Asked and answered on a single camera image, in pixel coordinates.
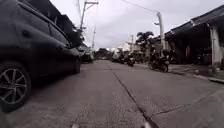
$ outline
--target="motorcycle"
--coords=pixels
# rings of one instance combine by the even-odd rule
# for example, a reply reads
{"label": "motorcycle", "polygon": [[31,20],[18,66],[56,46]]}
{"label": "motorcycle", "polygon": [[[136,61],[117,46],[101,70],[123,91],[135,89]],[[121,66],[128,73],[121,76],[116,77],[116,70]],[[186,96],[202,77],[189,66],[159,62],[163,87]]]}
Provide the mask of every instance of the motorcycle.
{"label": "motorcycle", "polygon": [[152,56],[152,58],[148,62],[148,67],[152,70],[159,69],[163,72],[168,72],[168,65],[169,65],[169,56],[164,57],[155,57]]}
{"label": "motorcycle", "polygon": [[135,64],[133,55],[130,54],[130,55],[125,56],[124,62],[126,62],[128,66],[133,67]]}

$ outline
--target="car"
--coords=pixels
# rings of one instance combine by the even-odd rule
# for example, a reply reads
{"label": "car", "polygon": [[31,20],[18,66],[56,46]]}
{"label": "car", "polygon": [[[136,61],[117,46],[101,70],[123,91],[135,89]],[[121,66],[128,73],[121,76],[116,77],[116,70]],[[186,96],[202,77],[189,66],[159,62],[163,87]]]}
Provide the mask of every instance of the car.
{"label": "car", "polygon": [[93,54],[91,52],[84,52],[81,56],[82,62],[93,63]]}
{"label": "car", "polygon": [[22,106],[31,81],[62,72],[79,73],[80,56],[65,34],[48,18],[16,0],[0,2],[0,105]]}

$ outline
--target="concrete road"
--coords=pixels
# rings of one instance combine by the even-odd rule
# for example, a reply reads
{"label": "concrete road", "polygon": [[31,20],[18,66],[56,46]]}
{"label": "concrete road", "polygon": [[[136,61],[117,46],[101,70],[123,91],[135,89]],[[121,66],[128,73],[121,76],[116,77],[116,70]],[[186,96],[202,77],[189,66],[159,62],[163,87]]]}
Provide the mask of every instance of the concrete road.
{"label": "concrete road", "polygon": [[196,78],[96,61],[39,85],[7,115],[12,127],[224,127],[224,88]]}

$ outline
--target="roof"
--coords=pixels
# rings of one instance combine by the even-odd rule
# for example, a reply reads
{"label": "roof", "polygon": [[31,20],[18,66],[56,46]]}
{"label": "roof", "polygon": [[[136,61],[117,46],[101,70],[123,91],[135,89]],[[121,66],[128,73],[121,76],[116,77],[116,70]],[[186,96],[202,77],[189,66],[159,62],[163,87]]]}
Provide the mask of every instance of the roof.
{"label": "roof", "polygon": [[185,32],[191,28],[197,27],[201,24],[211,23],[213,20],[218,19],[220,17],[224,17],[224,5],[219,6],[201,16],[192,18],[190,21],[184,23],[181,26],[171,29],[171,33],[179,34],[179,33]]}

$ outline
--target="street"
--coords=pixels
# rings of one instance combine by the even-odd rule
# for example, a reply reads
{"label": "street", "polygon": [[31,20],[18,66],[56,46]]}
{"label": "street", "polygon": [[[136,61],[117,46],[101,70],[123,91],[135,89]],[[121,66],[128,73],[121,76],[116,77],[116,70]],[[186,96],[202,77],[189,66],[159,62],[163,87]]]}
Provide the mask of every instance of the street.
{"label": "street", "polygon": [[197,78],[99,60],[41,84],[7,114],[13,128],[224,127],[223,86]]}

